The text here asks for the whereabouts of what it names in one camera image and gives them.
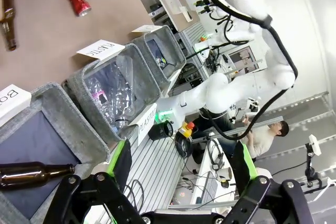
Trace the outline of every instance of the brown table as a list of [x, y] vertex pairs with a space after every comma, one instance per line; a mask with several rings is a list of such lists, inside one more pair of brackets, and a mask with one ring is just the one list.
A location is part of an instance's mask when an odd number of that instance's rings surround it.
[[90, 62], [79, 49], [99, 39], [125, 44], [132, 30], [153, 24], [140, 0], [87, 1], [92, 11], [77, 17], [69, 0], [16, 0], [18, 48], [6, 51], [0, 36], [0, 90], [61, 83]]

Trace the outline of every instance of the white shirt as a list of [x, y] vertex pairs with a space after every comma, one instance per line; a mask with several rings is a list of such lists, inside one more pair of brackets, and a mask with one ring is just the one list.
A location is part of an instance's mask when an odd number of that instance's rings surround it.
[[252, 134], [253, 134], [253, 145], [249, 146], [247, 144], [248, 139], [246, 136], [240, 141], [243, 144], [246, 144], [251, 158], [255, 158], [269, 150], [269, 148], [272, 145], [274, 136], [270, 132], [269, 127], [267, 125], [252, 129]]

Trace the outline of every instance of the red soda can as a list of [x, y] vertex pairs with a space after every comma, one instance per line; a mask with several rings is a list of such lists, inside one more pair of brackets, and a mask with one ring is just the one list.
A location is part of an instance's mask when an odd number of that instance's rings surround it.
[[70, 0], [76, 14], [81, 17], [85, 16], [91, 11], [91, 6], [86, 0]]

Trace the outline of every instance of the fabric box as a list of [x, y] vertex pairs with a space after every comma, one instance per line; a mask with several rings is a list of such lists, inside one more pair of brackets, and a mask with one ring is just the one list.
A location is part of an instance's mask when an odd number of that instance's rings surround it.
[[[90, 175], [109, 159], [109, 149], [59, 84], [32, 92], [30, 107], [0, 127], [0, 164], [40, 161], [74, 164]], [[43, 223], [60, 179], [43, 187], [0, 191], [0, 223]]]
[[[140, 49], [160, 89], [166, 89], [170, 84], [169, 78], [172, 74], [183, 68], [186, 63], [185, 56], [170, 28], [163, 26], [132, 42]], [[156, 60], [158, 56], [165, 59], [167, 63], [165, 67], [159, 67]]]
[[[131, 73], [127, 69], [120, 70], [117, 77], [113, 75], [113, 72], [116, 72], [119, 67], [122, 68], [123, 64], [128, 63], [125, 59], [131, 59], [132, 61], [132, 79], [134, 81], [128, 79], [128, 76]], [[132, 92], [134, 92], [134, 99], [132, 101], [132, 114], [127, 117], [127, 120], [130, 123], [147, 105], [154, 103], [160, 97], [160, 88], [155, 82], [139, 49], [134, 44], [127, 44], [125, 49], [117, 56], [95, 68], [98, 62], [99, 61], [92, 62], [83, 69], [77, 71], [66, 80], [63, 87], [70, 94], [70, 97], [81, 109], [97, 133], [105, 143], [107, 143], [110, 149], [112, 149], [116, 142], [121, 139], [119, 138], [115, 127], [110, 122], [111, 115], [106, 115], [106, 113], [102, 112], [100, 107], [105, 100], [107, 100], [107, 102], [113, 100], [115, 95], [114, 93], [113, 95], [110, 95], [109, 90], [116, 88], [115, 86], [117, 85], [117, 82], [120, 81], [120, 78], [124, 78], [125, 83], [133, 82]], [[99, 101], [95, 101], [95, 98], [91, 94], [92, 88], [89, 87], [87, 83], [88, 80], [91, 80], [92, 78], [99, 80], [101, 89], [103, 90], [103, 95], [101, 95]], [[112, 116], [116, 116], [114, 110], [112, 111]]]

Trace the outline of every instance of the bolt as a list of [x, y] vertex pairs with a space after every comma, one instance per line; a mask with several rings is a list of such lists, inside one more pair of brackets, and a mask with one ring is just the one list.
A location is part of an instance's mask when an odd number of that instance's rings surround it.
[[146, 223], [146, 224], [151, 224], [151, 219], [148, 218], [148, 217], [142, 217], [143, 221]]
[[263, 185], [267, 183], [267, 179], [265, 179], [265, 178], [260, 178], [259, 181], [260, 181], [260, 183], [262, 183]]
[[215, 224], [221, 224], [223, 222], [223, 218], [218, 218], [215, 220]]
[[69, 183], [70, 183], [70, 184], [73, 184], [74, 182], [76, 182], [76, 178], [74, 178], [74, 177], [70, 177], [70, 178], [69, 178]]
[[105, 179], [105, 177], [104, 177], [104, 175], [102, 175], [102, 174], [99, 174], [98, 176], [97, 176], [97, 180], [99, 180], [99, 181], [103, 181]]
[[293, 182], [288, 182], [288, 183], [287, 183], [287, 186], [288, 186], [289, 188], [293, 188], [293, 187], [294, 187], [294, 184], [293, 184]]

